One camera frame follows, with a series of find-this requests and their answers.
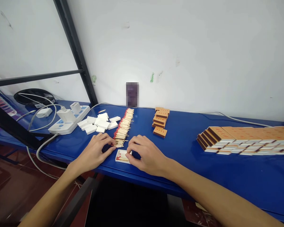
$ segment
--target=power cord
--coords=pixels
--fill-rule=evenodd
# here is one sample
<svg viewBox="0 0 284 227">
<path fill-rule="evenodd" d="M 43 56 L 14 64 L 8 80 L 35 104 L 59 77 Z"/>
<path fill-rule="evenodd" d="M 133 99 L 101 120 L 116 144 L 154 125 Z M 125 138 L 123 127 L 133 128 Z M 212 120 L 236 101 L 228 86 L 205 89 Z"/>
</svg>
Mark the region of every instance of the power cord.
<svg viewBox="0 0 284 227">
<path fill-rule="evenodd" d="M 99 105 L 99 104 L 109 104 L 109 105 L 114 105 L 114 106 L 121 106 L 121 107 L 123 107 L 124 105 L 115 105 L 115 104 L 111 104 L 111 103 L 108 103 L 108 102 L 102 102 L 102 103 L 98 103 L 98 104 L 96 104 L 96 105 L 94 105 L 92 108 L 94 108 L 95 106 L 97 106 L 97 105 Z M 154 108 L 151 108 L 151 107 L 141 107 L 141 108 L 145 108 L 145 109 L 154 109 Z M 231 119 L 231 120 L 234 120 L 234 121 L 238 121 L 238 122 L 242 122 L 242 123 L 247 123 L 247 124 L 252 124 L 252 125 L 260 125 L 260 126 L 264 126 L 264 127 L 272 127 L 272 126 L 269 126 L 269 125 L 264 125 L 264 124 L 259 124 L 259 123 L 255 123 L 255 122 L 250 122 L 250 121 L 244 121 L 244 120 L 239 120 L 239 119 L 236 119 L 236 118 L 233 118 L 233 117 L 230 117 L 230 116 L 228 116 L 228 115 L 226 115 L 226 114 L 223 114 L 223 113 L 221 113 L 221 112 L 193 112 L 193 113 L 196 113 L 196 114 L 213 114 L 213 113 L 219 113 L 219 114 L 222 114 L 223 116 L 225 116 L 225 117 L 227 117 L 227 118 L 229 118 L 229 119 Z"/>
<path fill-rule="evenodd" d="M 260 126 L 264 126 L 264 127 L 272 127 L 272 126 L 269 126 L 269 125 L 264 125 L 264 124 L 259 124 L 259 123 L 255 123 L 255 122 L 250 122 L 250 121 L 244 121 L 244 120 L 239 120 L 239 119 L 236 119 L 236 118 L 233 118 L 233 117 L 230 117 L 230 116 L 228 116 L 228 115 L 226 115 L 226 114 L 223 114 L 223 113 L 221 113 L 221 112 L 194 112 L 194 113 L 196 113 L 196 114 L 213 114 L 213 113 L 219 113 L 219 114 L 222 114 L 223 116 L 225 116 L 225 117 L 228 117 L 228 118 L 230 118 L 230 119 L 232 119 L 232 120 L 235 120 L 235 121 L 238 121 L 238 122 L 243 122 L 243 123 L 248 123 L 248 124 L 253 124 L 253 125 L 260 125 Z"/>
<path fill-rule="evenodd" d="M 24 98 L 27 98 L 27 99 L 29 99 L 29 100 L 32 100 L 32 101 L 34 101 L 34 102 L 37 102 L 37 103 L 39 103 L 40 105 L 45 106 L 44 104 L 42 104 L 42 103 L 40 103 L 40 102 L 38 102 L 38 101 L 36 101 L 36 100 L 33 100 L 33 99 L 29 98 L 29 97 L 26 97 L 26 96 L 24 96 L 23 94 L 25 94 L 25 93 L 19 93 L 20 96 L 22 96 L 22 97 L 24 97 Z"/>
<path fill-rule="evenodd" d="M 19 93 L 19 95 L 30 95 L 30 96 L 40 97 L 40 98 L 46 99 L 46 100 L 49 101 L 51 104 L 54 104 L 51 100 L 49 100 L 48 98 L 42 97 L 42 96 L 33 95 L 33 94 L 26 94 L 26 93 Z M 37 131 L 37 130 L 43 129 L 43 128 L 49 126 L 51 123 L 53 123 L 53 121 L 55 120 L 56 114 L 57 114 L 57 108 L 56 108 L 56 106 L 54 106 L 54 108 L 55 108 L 55 114 L 54 114 L 54 117 L 53 117 L 52 121 L 51 121 L 49 124 L 47 124 L 46 126 L 43 126 L 43 127 L 41 127 L 41 128 L 34 129 L 34 130 L 30 130 L 30 131 Z"/>
<path fill-rule="evenodd" d="M 56 113 L 57 113 L 57 108 L 56 108 L 56 106 L 61 106 L 61 107 L 62 107 L 62 105 L 54 104 L 52 101 L 50 101 L 49 99 L 47 99 L 47 98 L 45 98 L 45 97 L 38 96 L 38 95 L 32 95 L 32 96 L 37 96 L 37 97 L 44 98 L 44 99 L 48 100 L 48 101 L 51 103 L 51 105 L 44 105 L 44 107 L 38 109 L 37 111 L 36 111 L 36 110 L 30 111 L 30 112 L 24 114 L 23 116 L 19 117 L 19 118 L 16 120 L 16 121 L 19 121 L 21 118 L 25 117 L 26 115 L 35 112 L 35 114 L 33 115 L 32 119 L 31 119 L 31 122 L 30 122 L 30 124 L 29 124 L 29 126 L 28 126 L 28 131 L 36 131 L 36 130 L 45 128 L 46 126 L 50 125 L 50 124 L 55 120 L 55 117 L 56 117 Z M 53 120 L 52 120 L 48 125 L 46 125 L 46 126 L 44 126 L 44 127 L 41 127 L 41 128 L 39 128 L 39 129 L 30 130 L 30 128 L 31 128 L 31 126 L 32 126 L 32 123 L 33 123 L 33 121 L 34 121 L 34 119 L 35 119 L 37 113 L 38 113 L 40 110 L 44 109 L 44 108 L 48 108 L 49 106 L 54 106 L 54 107 L 55 107 L 55 114 L 54 114 Z M 60 167 L 60 166 L 56 166 L 56 165 L 54 165 L 54 164 L 51 164 L 51 163 L 48 163 L 48 162 L 43 161 L 43 160 L 40 158 L 40 156 L 39 156 L 39 152 L 40 152 L 40 150 L 42 149 L 42 147 L 45 146 L 45 145 L 46 145 L 48 142 L 50 142 L 51 140 L 53 140 L 57 135 L 58 135 L 58 133 L 56 133 L 53 137 L 51 137 L 50 139 L 48 139 L 47 141 L 45 141 L 45 142 L 38 148 L 38 150 L 37 150 L 37 152 L 36 152 L 36 156 L 37 156 L 38 160 L 41 161 L 41 162 L 44 162 L 44 163 L 49 164 L 49 165 L 51 165 L 51 166 L 54 166 L 54 167 L 57 167 L 57 168 L 60 168 L 60 169 L 65 170 L 66 168 L 63 168 L 63 167 Z M 35 166 L 41 173 L 43 173 L 43 174 L 45 174 L 46 176 L 48 176 L 48 177 L 50 177 L 50 178 L 53 178 L 53 179 L 55 179 L 55 180 L 59 179 L 58 177 L 52 176 L 52 175 L 47 174 L 46 172 L 42 171 L 42 170 L 38 167 L 38 165 L 35 163 L 34 159 L 32 158 L 31 153 L 29 152 L 29 147 L 28 147 L 28 146 L 26 146 L 26 149 L 27 149 L 28 156 L 29 156 L 29 158 L 31 159 L 32 163 L 34 164 L 34 166 Z"/>
<path fill-rule="evenodd" d="M 26 113 L 26 114 L 20 116 L 16 121 L 19 121 L 19 120 L 21 120 L 22 118 L 24 118 L 24 117 L 26 117 L 27 115 L 29 115 L 29 114 L 31 114 L 31 113 L 34 113 L 34 112 L 36 112 L 36 110 L 32 110 L 32 111 L 30 111 L 30 112 L 28 112 L 28 113 Z"/>
</svg>

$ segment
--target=blue table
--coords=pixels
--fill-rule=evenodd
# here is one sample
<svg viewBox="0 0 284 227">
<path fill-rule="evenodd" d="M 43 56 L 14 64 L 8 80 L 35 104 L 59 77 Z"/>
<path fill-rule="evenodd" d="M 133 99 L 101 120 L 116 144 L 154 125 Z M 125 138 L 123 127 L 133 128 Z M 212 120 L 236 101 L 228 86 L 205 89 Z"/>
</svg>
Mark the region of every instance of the blue table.
<svg viewBox="0 0 284 227">
<path fill-rule="evenodd" d="M 58 104 L 68 107 L 71 101 L 57 101 Z M 88 116 L 95 117 L 98 111 L 106 109 L 109 117 L 124 116 L 126 107 L 101 104 L 92 109 Z M 277 219 L 284 221 L 284 156 L 243 156 L 238 154 L 218 155 L 204 152 L 197 143 L 197 135 L 208 126 L 252 126 L 232 121 L 224 116 L 204 115 L 187 112 L 171 111 L 166 123 L 167 135 L 163 139 L 154 135 L 152 119 L 155 110 L 148 108 L 135 108 L 134 117 L 129 130 L 129 139 L 138 134 L 147 136 L 167 156 L 175 159 L 190 170 L 224 186 L 236 194 L 247 199 L 259 208 L 268 212 Z M 51 117 L 38 119 L 32 129 L 50 122 Z M 20 123 L 27 127 L 31 116 L 21 120 Z M 185 125 L 179 127 L 181 120 Z M 284 125 L 283 122 L 243 119 L 271 126 Z M 106 131 L 113 137 L 113 130 Z M 91 137 L 96 134 L 86 135 L 79 127 L 73 133 L 58 136 L 42 151 L 49 158 L 70 163 L 86 147 Z M 22 146 L 19 141 L 0 130 L 0 142 L 10 145 Z M 191 199 L 179 186 L 164 178 L 151 176 L 136 167 L 115 162 L 115 150 L 96 171 L 121 180 L 146 186 L 182 198 Z"/>
</svg>

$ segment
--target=floor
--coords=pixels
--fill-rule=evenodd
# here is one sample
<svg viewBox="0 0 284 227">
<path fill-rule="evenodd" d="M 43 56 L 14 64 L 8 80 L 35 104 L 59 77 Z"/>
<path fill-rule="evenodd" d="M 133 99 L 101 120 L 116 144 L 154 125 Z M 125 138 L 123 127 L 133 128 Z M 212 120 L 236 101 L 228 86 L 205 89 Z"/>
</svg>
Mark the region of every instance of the floor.
<svg viewBox="0 0 284 227">
<path fill-rule="evenodd" d="M 1 155 L 6 155 L 12 150 L 13 148 L 0 146 Z M 56 177 L 60 177 L 63 174 L 63 170 L 42 163 L 35 155 L 32 156 L 44 172 Z M 24 150 L 18 150 L 10 155 L 9 158 L 19 163 L 14 165 L 0 159 L 0 223 L 10 223 L 12 226 L 13 223 L 20 222 L 23 216 L 31 210 L 56 180 L 37 170 Z M 86 179 L 93 176 L 93 173 L 85 173 L 82 176 Z M 79 188 L 74 184 L 62 211 L 78 190 Z M 89 196 L 71 226 L 84 226 Z"/>
</svg>

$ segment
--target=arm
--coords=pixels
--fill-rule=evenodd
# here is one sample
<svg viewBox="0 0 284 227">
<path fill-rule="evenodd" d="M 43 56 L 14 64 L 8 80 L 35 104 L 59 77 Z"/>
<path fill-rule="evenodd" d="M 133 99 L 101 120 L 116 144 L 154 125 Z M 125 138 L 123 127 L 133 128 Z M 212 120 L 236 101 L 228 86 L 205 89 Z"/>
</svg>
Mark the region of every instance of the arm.
<svg viewBox="0 0 284 227">
<path fill-rule="evenodd" d="M 141 160 L 130 155 L 131 150 L 138 152 Z M 126 156 L 130 164 L 140 170 L 175 182 L 223 226 L 284 226 L 237 194 L 167 158 L 145 136 L 139 135 L 129 141 Z"/>
<path fill-rule="evenodd" d="M 116 149 L 113 146 L 102 153 L 105 144 L 115 145 L 116 142 L 107 133 L 94 135 L 84 151 L 68 165 L 62 176 L 31 209 L 19 226 L 52 226 L 75 179 L 97 168 Z"/>
</svg>

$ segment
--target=power strip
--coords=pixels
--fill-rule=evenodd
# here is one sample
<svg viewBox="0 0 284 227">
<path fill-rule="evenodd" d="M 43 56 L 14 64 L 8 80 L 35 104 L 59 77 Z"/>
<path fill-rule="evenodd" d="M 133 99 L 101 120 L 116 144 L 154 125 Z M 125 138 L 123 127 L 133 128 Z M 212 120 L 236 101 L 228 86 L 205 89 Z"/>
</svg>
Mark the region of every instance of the power strip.
<svg viewBox="0 0 284 227">
<path fill-rule="evenodd" d="M 78 114 L 74 114 L 76 117 L 76 121 L 73 123 L 64 123 L 62 119 L 57 121 L 53 126 L 51 126 L 48 131 L 50 133 L 59 133 L 59 135 L 67 135 L 72 133 L 75 128 L 78 126 L 77 123 L 82 121 L 83 118 L 88 114 L 91 110 L 89 106 L 80 106 L 81 111 Z"/>
</svg>

